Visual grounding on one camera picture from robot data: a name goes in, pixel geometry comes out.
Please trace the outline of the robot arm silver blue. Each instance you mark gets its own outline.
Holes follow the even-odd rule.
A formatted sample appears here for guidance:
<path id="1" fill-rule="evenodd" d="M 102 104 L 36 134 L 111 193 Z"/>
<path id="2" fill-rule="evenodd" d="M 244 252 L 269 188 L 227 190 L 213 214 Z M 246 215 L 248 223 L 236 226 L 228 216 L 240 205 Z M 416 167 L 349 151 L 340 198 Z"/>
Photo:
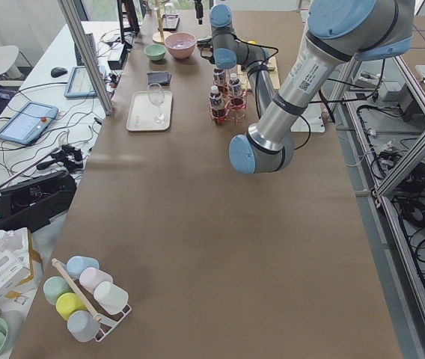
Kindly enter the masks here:
<path id="1" fill-rule="evenodd" d="M 351 59 L 374 61 L 407 52 L 413 1 L 313 1 L 305 47 L 257 123 L 235 136 L 230 163 L 241 174 L 285 168 L 294 151 L 291 127 L 334 69 Z"/>
<path id="2" fill-rule="evenodd" d="M 211 38 L 203 45 L 212 53 L 209 62 L 220 70 L 235 70 L 237 66 L 244 69 L 261 117 L 276 94 L 267 67 L 269 47 L 240 40 L 233 28 L 232 11 L 225 4 L 211 8 L 210 28 Z"/>

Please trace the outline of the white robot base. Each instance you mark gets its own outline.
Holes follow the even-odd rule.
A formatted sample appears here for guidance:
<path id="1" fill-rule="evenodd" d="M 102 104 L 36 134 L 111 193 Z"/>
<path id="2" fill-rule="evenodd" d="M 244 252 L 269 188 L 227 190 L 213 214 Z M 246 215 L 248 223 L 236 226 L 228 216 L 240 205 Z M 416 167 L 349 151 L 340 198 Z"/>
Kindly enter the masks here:
<path id="1" fill-rule="evenodd" d="M 291 126 L 291 132 L 324 133 L 325 125 L 322 119 L 322 106 L 319 103 L 310 104 L 302 117 Z"/>

